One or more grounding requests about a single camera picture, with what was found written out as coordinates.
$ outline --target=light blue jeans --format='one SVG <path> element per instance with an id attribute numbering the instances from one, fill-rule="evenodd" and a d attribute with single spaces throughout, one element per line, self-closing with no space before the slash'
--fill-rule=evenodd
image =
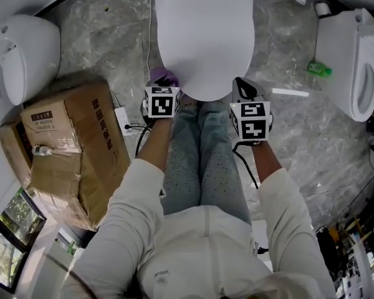
<path id="1" fill-rule="evenodd" d="M 181 107 L 173 123 L 161 200 L 165 215 L 215 205 L 251 225 L 228 136 L 226 106 Z"/>

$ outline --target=white jacket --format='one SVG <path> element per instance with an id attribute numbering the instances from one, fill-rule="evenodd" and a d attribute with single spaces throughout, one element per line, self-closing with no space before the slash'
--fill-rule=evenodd
<path id="1" fill-rule="evenodd" d="M 307 206 L 286 170 L 258 190 L 276 273 L 252 255 L 251 226 L 216 206 L 164 217 L 163 180 L 162 171 L 135 159 L 114 192 L 104 223 L 73 268 L 98 298 L 122 297 L 137 268 L 151 299 L 336 298 Z M 72 277 L 60 297 L 89 298 Z"/>

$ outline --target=white toilet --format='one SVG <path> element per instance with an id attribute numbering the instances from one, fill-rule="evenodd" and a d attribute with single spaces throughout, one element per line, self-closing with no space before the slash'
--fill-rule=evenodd
<path id="1" fill-rule="evenodd" d="M 58 72 L 60 31 L 39 17 L 17 15 L 0 25 L 0 66 L 14 105 L 39 93 Z"/>
<path id="2" fill-rule="evenodd" d="M 255 44 L 253 0 L 155 0 L 164 66 L 183 92 L 223 98 L 245 76 Z"/>
<path id="3" fill-rule="evenodd" d="M 332 69 L 318 78 L 329 99 L 355 121 L 374 111 L 374 18 L 366 9 L 319 20 L 315 59 Z"/>

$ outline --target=gray marble floor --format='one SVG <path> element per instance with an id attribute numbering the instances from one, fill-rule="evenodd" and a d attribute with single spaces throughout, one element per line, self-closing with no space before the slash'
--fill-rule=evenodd
<path id="1" fill-rule="evenodd" d="M 301 187 L 314 227 L 335 222 L 338 215 L 374 175 L 368 162 L 373 141 L 365 124 L 340 112 L 306 74 L 314 56 L 317 17 L 314 3 L 254 0 L 256 44 L 247 77 L 268 91 L 275 116 L 270 143 L 281 164 Z M 109 83 L 132 122 L 139 112 L 147 79 L 148 0 L 67 0 L 44 17 L 61 29 L 62 52 L 57 83 L 69 85 L 76 75 L 99 74 Z M 153 11 L 150 65 L 161 65 Z M 272 94 L 272 87 L 309 92 L 308 97 Z M 235 134 L 230 133 L 233 141 Z M 137 135 L 125 141 L 132 155 Z M 256 173 L 252 153 L 241 149 Z M 262 217 L 256 190 L 237 161 L 252 219 Z M 359 209 L 372 185 L 352 206 Z"/>

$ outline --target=green bottle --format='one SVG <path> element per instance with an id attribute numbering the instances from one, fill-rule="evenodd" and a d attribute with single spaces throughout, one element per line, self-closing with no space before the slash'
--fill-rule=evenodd
<path id="1" fill-rule="evenodd" d="M 319 77 L 329 77 L 332 70 L 323 63 L 310 61 L 307 65 L 307 73 L 318 75 Z"/>

